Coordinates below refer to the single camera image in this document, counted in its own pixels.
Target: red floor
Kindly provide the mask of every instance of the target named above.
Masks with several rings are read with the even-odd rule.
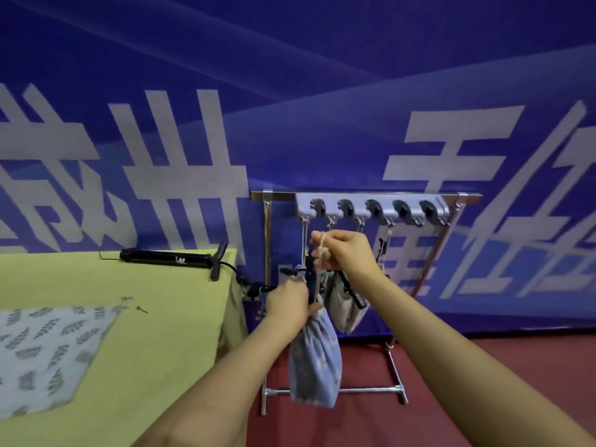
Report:
[[[476,340],[596,435],[596,335]],[[391,375],[380,347],[346,346],[342,386],[387,386]],[[334,409],[296,405],[287,396],[260,397],[249,414],[247,447],[466,446],[398,345],[393,350],[410,403],[393,394],[340,395]],[[287,388],[287,353],[269,374]]]

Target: metal rack frame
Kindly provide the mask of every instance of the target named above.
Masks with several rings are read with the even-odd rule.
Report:
[[[272,202],[274,201],[294,201],[296,199],[296,193],[298,191],[276,191],[273,189],[263,189],[261,191],[251,191],[250,198],[253,201],[262,201],[263,202],[263,210],[264,210],[264,283],[266,285],[271,285],[271,216],[272,216]],[[413,192],[373,192],[377,195],[383,196],[395,196],[399,198],[400,196],[406,195],[421,195],[422,193],[413,193]],[[412,297],[416,298],[416,295],[420,291],[420,287],[422,286],[423,282],[426,280],[428,276],[428,272],[436,259],[439,255],[443,247],[443,243],[447,238],[449,232],[451,231],[451,227],[456,224],[459,215],[461,214],[461,210],[464,208],[465,205],[468,204],[477,204],[481,201],[482,195],[477,193],[440,193],[440,196],[443,197],[443,200],[447,203],[450,207],[449,211],[449,218],[446,227],[443,227],[437,237],[437,242],[433,249],[431,250],[430,254],[428,255],[428,259],[426,260],[426,264],[422,269],[420,277],[417,280],[416,286],[413,289]],[[406,391],[404,385],[399,377],[398,368],[395,365],[395,361],[391,355],[391,349],[395,344],[395,338],[391,339],[391,342],[385,343],[385,352],[389,357],[389,362],[391,364],[391,373],[395,382],[393,386],[387,387],[351,387],[351,388],[342,388],[339,390],[340,393],[396,393],[400,398],[402,404],[408,404],[408,397],[406,396]],[[267,414],[267,397],[270,396],[277,396],[277,395],[289,395],[289,389],[271,389],[267,387],[267,376],[265,376],[263,380],[263,384],[261,386],[261,415]]]

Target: hand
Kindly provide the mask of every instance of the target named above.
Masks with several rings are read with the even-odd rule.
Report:
[[[319,246],[322,236],[321,232],[313,231],[310,242]],[[363,233],[329,231],[325,235],[323,246],[329,248],[329,252],[323,257],[323,269],[344,271],[358,293],[363,293],[370,279],[384,276],[374,258],[368,238]],[[316,268],[321,266],[318,255],[318,248],[315,248],[312,256],[317,257]]]
[[[323,305],[308,304],[308,288],[297,278],[289,278],[267,296],[265,321],[276,323],[281,332],[287,333],[288,341],[304,327],[309,316],[316,314]]]

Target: yellow tablecloth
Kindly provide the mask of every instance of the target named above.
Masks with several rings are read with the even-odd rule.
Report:
[[[235,256],[228,250],[224,260],[234,263]],[[0,443],[132,444],[213,365],[231,275],[222,267],[219,281],[211,282],[208,270],[101,261],[97,253],[0,255],[0,310],[107,306],[134,297],[103,341],[74,401],[0,420]]]

